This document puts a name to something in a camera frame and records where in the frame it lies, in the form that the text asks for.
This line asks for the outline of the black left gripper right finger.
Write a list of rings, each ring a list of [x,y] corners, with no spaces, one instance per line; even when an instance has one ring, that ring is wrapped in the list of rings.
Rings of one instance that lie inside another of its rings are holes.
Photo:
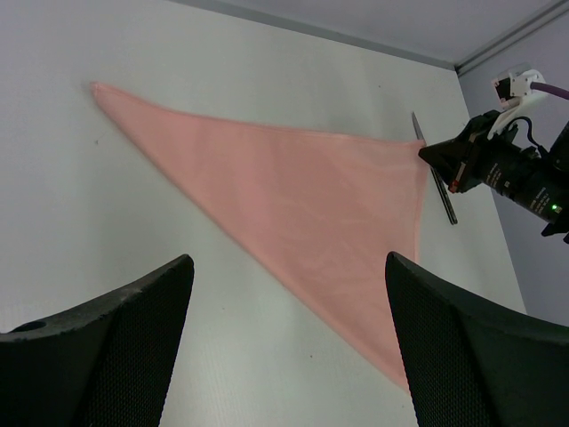
[[[568,329],[453,285],[401,254],[385,281],[420,426],[566,426]]]

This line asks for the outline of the pink cloth napkin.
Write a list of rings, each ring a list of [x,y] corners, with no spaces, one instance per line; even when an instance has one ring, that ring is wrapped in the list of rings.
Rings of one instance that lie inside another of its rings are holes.
[[[421,141],[168,109],[94,83],[102,112],[165,178],[389,380],[407,385],[385,284],[417,260]]]

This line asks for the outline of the steel knife dark handle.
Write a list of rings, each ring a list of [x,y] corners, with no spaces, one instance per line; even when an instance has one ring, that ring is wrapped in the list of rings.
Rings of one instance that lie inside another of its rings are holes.
[[[415,131],[416,137],[419,140],[425,141],[425,138],[424,138],[424,135],[422,133],[419,121],[418,121],[414,112],[412,113],[412,121],[413,121],[413,129]],[[457,218],[456,213],[453,209],[453,205],[451,203],[451,200],[448,196],[448,192],[446,190],[445,183],[443,182],[439,173],[434,168],[430,168],[430,171],[431,171],[431,175],[433,177],[433,180],[436,184],[437,192],[440,196],[440,199],[441,199],[441,202],[442,202],[443,207],[445,209],[445,213],[447,215],[447,218],[452,225],[457,225],[458,224],[458,218]]]

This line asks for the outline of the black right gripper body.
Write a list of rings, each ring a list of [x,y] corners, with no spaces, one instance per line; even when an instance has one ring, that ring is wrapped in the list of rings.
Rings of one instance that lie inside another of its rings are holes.
[[[420,149],[419,157],[440,175],[451,193],[464,193],[479,185],[483,181],[479,170],[484,157],[492,149],[513,143],[516,125],[488,138],[499,115],[491,110],[471,118],[455,138]]]

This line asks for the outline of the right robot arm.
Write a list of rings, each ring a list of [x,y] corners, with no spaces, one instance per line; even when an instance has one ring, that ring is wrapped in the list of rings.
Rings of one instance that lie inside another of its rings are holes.
[[[518,131],[514,118],[496,134],[491,128],[500,113],[491,110],[469,120],[461,133],[447,141],[429,145],[419,157],[441,176],[452,193],[465,193],[480,184],[520,205],[547,223],[544,237],[568,234],[568,128],[558,135],[551,149],[533,139],[531,147],[513,143]]]

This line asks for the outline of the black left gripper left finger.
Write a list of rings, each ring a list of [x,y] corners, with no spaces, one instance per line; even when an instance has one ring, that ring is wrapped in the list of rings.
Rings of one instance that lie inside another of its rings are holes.
[[[3,426],[158,426],[195,269],[131,284],[1,335]]]

